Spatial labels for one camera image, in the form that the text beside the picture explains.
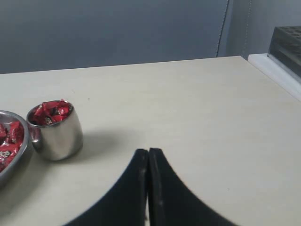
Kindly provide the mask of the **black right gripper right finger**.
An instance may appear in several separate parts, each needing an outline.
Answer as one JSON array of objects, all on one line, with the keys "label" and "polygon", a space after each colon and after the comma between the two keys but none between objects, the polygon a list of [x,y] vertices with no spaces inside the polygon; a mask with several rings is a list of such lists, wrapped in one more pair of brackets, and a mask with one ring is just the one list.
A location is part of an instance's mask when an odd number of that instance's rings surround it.
[{"label": "black right gripper right finger", "polygon": [[159,148],[149,150],[149,215],[151,226],[234,226],[180,180]]}]

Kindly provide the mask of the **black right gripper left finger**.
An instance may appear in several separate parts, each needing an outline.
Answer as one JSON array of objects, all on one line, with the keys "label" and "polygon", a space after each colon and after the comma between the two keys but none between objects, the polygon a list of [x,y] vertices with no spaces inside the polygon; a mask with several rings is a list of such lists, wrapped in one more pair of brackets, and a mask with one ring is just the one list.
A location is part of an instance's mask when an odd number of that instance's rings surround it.
[{"label": "black right gripper left finger", "polygon": [[143,226],[147,198],[148,151],[137,149],[114,186],[68,226]]}]

